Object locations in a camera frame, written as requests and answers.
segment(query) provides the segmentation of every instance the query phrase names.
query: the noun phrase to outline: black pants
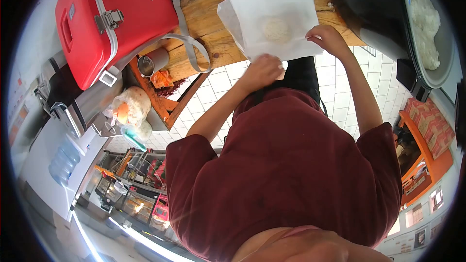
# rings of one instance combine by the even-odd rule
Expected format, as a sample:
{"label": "black pants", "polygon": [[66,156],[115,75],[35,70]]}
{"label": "black pants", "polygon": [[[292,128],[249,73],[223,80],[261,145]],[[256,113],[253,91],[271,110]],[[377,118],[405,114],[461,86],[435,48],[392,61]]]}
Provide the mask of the black pants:
{"label": "black pants", "polygon": [[[319,81],[317,79],[314,57],[309,56],[288,61],[288,68],[283,80],[277,80],[271,85],[253,93],[256,99],[256,104],[262,102],[265,91],[280,87],[301,90],[311,96],[317,103],[320,103]],[[327,109],[325,106],[324,112],[325,115],[327,115]]]}

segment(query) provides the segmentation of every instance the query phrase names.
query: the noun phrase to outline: red cooler box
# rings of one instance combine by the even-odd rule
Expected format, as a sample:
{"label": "red cooler box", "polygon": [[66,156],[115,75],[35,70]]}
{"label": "red cooler box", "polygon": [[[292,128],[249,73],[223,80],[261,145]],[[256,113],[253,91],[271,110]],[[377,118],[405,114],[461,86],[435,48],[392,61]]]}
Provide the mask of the red cooler box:
{"label": "red cooler box", "polygon": [[58,0],[55,19],[82,90],[133,49],[178,25],[172,0]]}

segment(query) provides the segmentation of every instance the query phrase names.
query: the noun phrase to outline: cardboard box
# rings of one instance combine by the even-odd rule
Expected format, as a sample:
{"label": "cardboard box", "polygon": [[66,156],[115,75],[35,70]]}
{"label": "cardboard box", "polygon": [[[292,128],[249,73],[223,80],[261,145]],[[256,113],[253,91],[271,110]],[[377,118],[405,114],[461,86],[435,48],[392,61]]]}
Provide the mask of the cardboard box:
{"label": "cardboard box", "polygon": [[450,146],[455,133],[430,98],[425,103],[410,98],[405,111],[419,129],[434,159]]}

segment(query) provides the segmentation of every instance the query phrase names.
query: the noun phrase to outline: window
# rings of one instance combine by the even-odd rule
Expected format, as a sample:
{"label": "window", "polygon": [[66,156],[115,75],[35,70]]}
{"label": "window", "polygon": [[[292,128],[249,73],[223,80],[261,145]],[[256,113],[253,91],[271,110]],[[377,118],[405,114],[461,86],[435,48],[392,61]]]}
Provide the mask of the window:
{"label": "window", "polygon": [[388,232],[387,236],[396,234],[400,231],[400,217],[397,218],[397,221],[393,224],[393,227],[391,230]]}
{"label": "window", "polygon": [[432,191],[431,195],[429,196],[429,201],[431,204],[431,212],[436,211],[443,205],[443,191],[442,188],[439,188]]}
{"label": "window", "polygon": [[419,203],[412,210],[408,211],[405,215],[405,218],[407,228],[422,221],[422,219],[424,218],[422,214],[422,205]]}

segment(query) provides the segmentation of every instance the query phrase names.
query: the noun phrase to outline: cooler handle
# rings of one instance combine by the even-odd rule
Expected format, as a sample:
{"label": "cooler handle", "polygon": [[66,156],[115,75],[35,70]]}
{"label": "cooler handle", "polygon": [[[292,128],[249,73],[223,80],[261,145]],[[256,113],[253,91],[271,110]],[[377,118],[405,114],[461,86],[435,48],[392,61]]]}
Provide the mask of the cooler handle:
{"label": "cooler handle", "polygon": [[63,11],[63,15],[61,16],[60,22],[61,34],[65,40],[65,47],[67,52],[71,52],[71,47],[73,45],[73,35],[71,34],[71,29],[69,28],[69,22],[67,17],[66,10]]}

